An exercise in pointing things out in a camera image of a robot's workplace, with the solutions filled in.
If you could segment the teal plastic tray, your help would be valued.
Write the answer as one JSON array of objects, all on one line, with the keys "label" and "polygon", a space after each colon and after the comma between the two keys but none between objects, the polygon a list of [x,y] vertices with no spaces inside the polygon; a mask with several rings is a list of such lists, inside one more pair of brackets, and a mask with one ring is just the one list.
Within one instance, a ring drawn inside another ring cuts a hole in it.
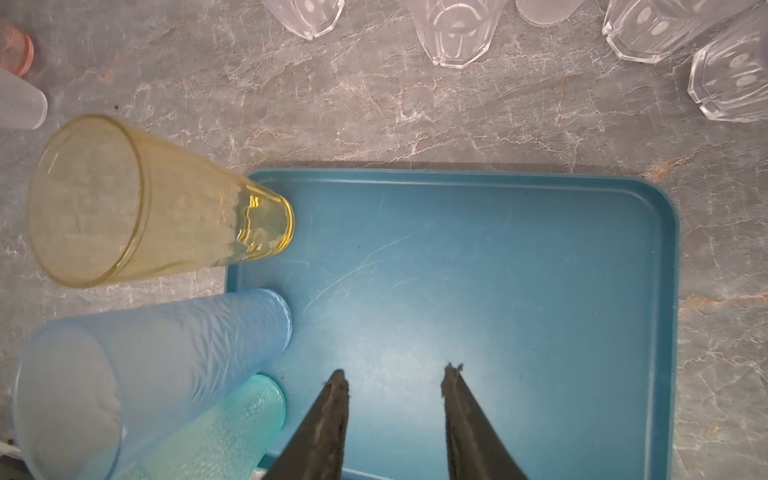
[{"label": "teal plastic tray", "polygon": [[447,365],[531,479],[671,472],[679,227],[637,178],[269,169],[292,205],[280,254],[228,268],[293,335],[265,369],[287,417],[270,467],[343,370],[347,479],[444,479]]}]

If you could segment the green frosted glass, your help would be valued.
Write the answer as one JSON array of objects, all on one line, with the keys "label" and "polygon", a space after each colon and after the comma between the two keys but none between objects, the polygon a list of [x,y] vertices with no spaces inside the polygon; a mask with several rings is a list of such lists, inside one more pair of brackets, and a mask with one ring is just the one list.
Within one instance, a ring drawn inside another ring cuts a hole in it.
[{"label": "green frosted glass", "polygon": [[125,479],[249,479],[286,418],[278,384],[257,374],[174,433]]}]

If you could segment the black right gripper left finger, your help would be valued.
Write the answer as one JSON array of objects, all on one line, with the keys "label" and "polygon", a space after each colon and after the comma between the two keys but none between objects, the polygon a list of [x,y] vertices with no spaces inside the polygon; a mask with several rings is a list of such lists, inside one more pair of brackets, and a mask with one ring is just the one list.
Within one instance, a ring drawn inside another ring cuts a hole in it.
[{"label": "black right gripper left finger", "polygon": [[264,479],[340,479],[349,419],[349,383],[335,370]]}]

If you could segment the blue frosted glass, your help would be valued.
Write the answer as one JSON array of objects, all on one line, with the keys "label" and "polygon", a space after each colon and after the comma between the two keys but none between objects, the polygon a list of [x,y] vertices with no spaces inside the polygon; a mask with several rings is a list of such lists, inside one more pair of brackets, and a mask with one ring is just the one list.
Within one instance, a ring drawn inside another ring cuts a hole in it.
[{"label": "blue frosted glass", "polygon": [[25,345],[12,417],[36,479],[112,479],[272,363],[292,316],[268,289],[60,318]]}]

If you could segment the yellow transparent glass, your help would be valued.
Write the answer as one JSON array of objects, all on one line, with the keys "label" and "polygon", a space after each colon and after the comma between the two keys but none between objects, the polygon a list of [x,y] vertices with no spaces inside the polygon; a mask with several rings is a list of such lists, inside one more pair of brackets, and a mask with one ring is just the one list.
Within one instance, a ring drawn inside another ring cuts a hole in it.
[{"label": "yellow transparent glass", "polygon": [[50,138],[26,221],[40,269],[70,288],[262,259],[282,252],[295,232],[283,196],[99,114]]}]

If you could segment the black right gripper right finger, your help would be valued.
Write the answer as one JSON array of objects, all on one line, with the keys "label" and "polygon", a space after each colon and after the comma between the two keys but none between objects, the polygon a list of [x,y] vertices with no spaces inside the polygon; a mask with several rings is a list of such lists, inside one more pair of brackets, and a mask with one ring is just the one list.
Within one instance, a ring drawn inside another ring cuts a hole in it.
[{"label": "black right gripper right finger", "polygon": [[449,478],[527,479],[513,460],[461,375],[445,367],[444,399]]}]

